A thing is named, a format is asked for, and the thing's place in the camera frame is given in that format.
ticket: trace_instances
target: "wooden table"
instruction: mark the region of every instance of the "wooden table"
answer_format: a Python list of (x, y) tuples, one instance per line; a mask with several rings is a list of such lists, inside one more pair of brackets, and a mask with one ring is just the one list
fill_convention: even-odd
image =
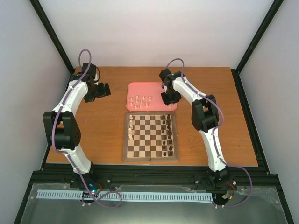
[[(94, 164), (150, 164), (207, 166), (201, 135), (191, 123), (191, 105), (183, 98), (175, 110), (177, 117), (179, 161), (123, 162), (123, 137), (128, 84), (160, 82), (162, 67), (100, 67), (100, 82), (109, 83), (111, 95), (92, 103), (81, 102), (76, 121), (81, 130), (81, 146)], [(225, 115), (219, 130), (223, 155), (229, 164), (257, 166), (230, 68), (187, 67), (185, 75), (199, 90), (213, 94)], [(67, 159), (53, 150), (47, 163), (65, 163)]]

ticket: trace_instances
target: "wooden chessboard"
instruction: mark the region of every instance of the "wooden chessboard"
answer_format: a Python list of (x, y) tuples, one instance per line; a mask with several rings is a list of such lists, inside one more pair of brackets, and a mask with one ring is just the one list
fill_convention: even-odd
[[(129, 139), (132, 115), (132, 140)], [(126, 113), (123, 161), (178, 161), (175, 113)]]

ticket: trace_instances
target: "pink tray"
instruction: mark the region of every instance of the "pink tray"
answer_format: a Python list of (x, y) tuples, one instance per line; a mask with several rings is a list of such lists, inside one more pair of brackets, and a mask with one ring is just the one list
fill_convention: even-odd
[(162, 89), (161, 83), (130, 83), (128, 85), (127, 109), (129, 111), (174, 111), (177, 104), (165, 105), (161, 97), (162, 92), (164, 89)]

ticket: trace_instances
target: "light gray wall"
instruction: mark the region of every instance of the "light gray wall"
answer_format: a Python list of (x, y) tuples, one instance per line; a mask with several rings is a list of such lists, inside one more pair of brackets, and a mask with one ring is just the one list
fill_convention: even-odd
[(28, 0), (0, 5), (0, 223), (10, 224), (45, 153), (43, 112), (68, 71)]
[(270, 170), (299, 223), (299, 1), (284, 1), (241, 73)]
[(186, 66), (235, 68), (273, 0), (40, 2), (73, 64), (88, 48), (101, 66), (165, 66), (181, 57)]

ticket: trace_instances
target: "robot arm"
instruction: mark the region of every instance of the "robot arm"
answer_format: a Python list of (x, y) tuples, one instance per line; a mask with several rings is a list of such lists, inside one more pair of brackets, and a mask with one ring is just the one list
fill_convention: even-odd
[(164, 69), (159, 76), (164, 84), (165, 92), (161, 93), (161, 96), (166, 105), (180, 101), (181, 95), (192, 105), (192, 124), (194, 128), (199, 131), (204, 140), (208, 155), (209, 168), (215, 174), (217, 174), (217, 177), (223, 176), (223, 174), (220, 174), (220, 172), (223, 173), (222, 171), (226, 170), (226, 165), (220, 160), (220, 158), (222, 158), (222, 160), (225, 161), (220, 147), (218, 129), (215, 130), (214, 134), (220, 158), (216, 153), (212, 133), (213, 129), (218, 125), (218, 111), (215, 106), (199, 95), (206, 96), (208, 99), (211, 99), (216, 103), (215, 97), (213, 95), (207, 96), (206, 94), (197, 90), (187, 80), (187, 78), (184, 77), (183, 80), (180, 71), (171, 73), (169, 69)]
[(77, 168), (79, 168), (82, 174), (90, 172), (92, 163), (87, 159), (80, 146), (81, 132), (75, 120), (77, 109), (82, 99), (85, 102), (92, 102), (95, 98), (111, 94), (108, 83), (97, 82), (99, 74), (96, 73), (96, 66), (93, 64), (91, 64), (84, 78), (73, 88), (82, 73), (86, 70), (87, 65), (88, 63), (83, 64), (81, 73), (71, 75), (68, 89), (59, 104), (53, 111), (45, 112), (43, 115), (47, 142), (51, 144), (54, 118), (61, 105), (64, 105), (59, 114), (57, 126), (55, 127), (55, 146), (60, 152), (65, 152), (64, 155), (68, 160), (69, 156), (71, 157), (73, 163), (70, 160), (69, 162), (73, 166), (74, 172), (78, 173)]

